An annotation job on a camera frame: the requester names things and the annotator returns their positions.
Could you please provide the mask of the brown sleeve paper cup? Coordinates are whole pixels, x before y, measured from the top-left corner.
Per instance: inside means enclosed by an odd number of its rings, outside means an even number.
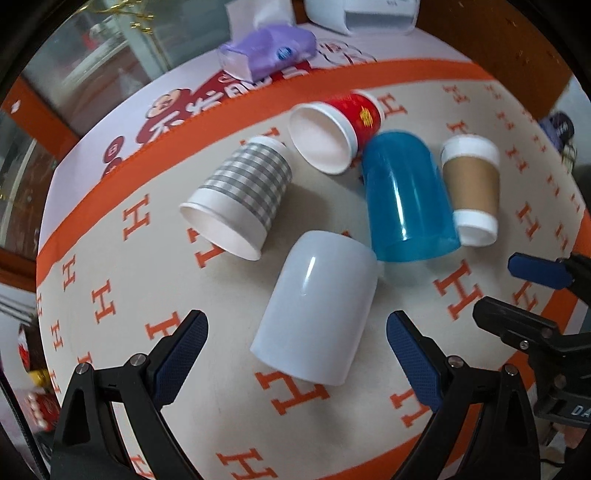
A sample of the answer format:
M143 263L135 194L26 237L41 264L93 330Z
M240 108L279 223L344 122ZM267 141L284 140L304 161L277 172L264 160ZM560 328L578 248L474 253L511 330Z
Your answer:
M499 232L498 148L478 135L457 135L442 146L441 165L461 244L493 245Z

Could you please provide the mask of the blue translucent plastic cup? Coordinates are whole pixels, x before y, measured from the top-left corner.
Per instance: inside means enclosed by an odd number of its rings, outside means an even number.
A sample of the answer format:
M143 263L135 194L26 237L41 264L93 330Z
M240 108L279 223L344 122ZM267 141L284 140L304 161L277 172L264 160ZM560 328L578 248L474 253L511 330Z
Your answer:
M362 172L380 261L423 261L460 248L442 173L422 139L406 131L375 136L363 150Z

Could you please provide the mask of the white plastic cup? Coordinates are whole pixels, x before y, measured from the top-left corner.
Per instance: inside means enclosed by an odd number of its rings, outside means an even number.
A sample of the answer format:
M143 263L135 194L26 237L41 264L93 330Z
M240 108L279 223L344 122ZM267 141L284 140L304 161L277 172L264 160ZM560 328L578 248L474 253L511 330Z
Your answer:
M328 231L304 233L283 263L250 351L291 377L341 386L378 277L377 257L366 245Z

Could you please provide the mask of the grey plaid paper cup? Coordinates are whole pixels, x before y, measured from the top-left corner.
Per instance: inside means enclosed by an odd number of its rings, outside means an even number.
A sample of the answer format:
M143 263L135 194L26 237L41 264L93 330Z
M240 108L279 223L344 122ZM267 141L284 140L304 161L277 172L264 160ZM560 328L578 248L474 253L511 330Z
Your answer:
M283 142L252 137L179 205L180 214L213 245L257 261L293 181L293 164L294 155Z

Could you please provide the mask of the red paper cup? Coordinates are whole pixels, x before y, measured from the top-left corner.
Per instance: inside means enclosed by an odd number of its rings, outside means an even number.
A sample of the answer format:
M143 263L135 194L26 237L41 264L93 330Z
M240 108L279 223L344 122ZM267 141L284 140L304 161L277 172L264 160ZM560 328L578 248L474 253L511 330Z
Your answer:
M385 113L367 91L353 90L290 110L287 131L294 148L311 167L328 175L346 171L381 129Z

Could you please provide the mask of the orange beige H blanket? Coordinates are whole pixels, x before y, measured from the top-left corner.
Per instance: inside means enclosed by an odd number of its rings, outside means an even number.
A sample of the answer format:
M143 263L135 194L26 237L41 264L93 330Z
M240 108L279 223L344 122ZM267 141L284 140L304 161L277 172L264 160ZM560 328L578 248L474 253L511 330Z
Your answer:
M437 164L446 140L478 134L500 150L500 230L487 247L412 262L372 252L360 161L318 171L297 153L290 112L361 89ZM221 244L218 222L180 211L254 138L287 146L293 178L253 259ZM208 337L163 415L207 479L383 479L430 414L386 337L405 311L469 365L526 357L479 329L491 296L580 328L572 293L510 275L514 252L553 259L590 251L590 213L557 151L518 100L480 66L445 59L301 65L237 87L197 61L141 89L58 165L37 264L37 307L52 386L63 398L75 367L116 367L151 350L191 310Z

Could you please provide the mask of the white appliance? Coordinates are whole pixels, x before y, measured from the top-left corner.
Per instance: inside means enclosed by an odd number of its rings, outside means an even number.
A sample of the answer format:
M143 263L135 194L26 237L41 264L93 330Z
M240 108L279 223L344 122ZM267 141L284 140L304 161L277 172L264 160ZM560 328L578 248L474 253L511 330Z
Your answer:
M408 33L417 23L420 1L305 0L304 10L312 23L348 36Z

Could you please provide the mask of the white red printed tablecloth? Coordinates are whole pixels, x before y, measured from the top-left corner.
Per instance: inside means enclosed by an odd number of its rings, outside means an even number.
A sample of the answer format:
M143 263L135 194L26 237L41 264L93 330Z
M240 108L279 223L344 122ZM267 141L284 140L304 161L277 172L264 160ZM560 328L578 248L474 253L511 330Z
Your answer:
M409 34L374 33L344 36L305 24L315 34L314 58L254 84L221 69L215 50L204 53L157 78L111 110L76 144L57 167L48 198L57 203L83 197L103 177L112 160L126 160L145 144L195 115L230 99L322 68L398 59L433 58L466 61L467 56L420 29Z

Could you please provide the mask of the purple tissue pack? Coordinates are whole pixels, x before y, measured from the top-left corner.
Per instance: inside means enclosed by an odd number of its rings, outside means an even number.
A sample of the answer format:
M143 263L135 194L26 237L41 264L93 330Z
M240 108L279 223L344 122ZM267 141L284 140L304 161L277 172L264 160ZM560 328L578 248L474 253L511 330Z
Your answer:
M230 40L218 59L235 79L256 83L317 55L317 37L297 26L290 1L230 1L225 10Z

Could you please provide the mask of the glass cabinet with orange frame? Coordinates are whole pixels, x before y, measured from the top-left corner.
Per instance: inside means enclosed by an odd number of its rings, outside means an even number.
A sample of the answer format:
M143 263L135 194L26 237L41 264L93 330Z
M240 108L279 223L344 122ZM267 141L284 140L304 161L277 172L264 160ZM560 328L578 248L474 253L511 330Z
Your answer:
M163 74L229 38L222 1L88 1L41 46L25 81L77 137ZM1 114L1 247L27 260L38 250L58 165L18 126L17 100Z

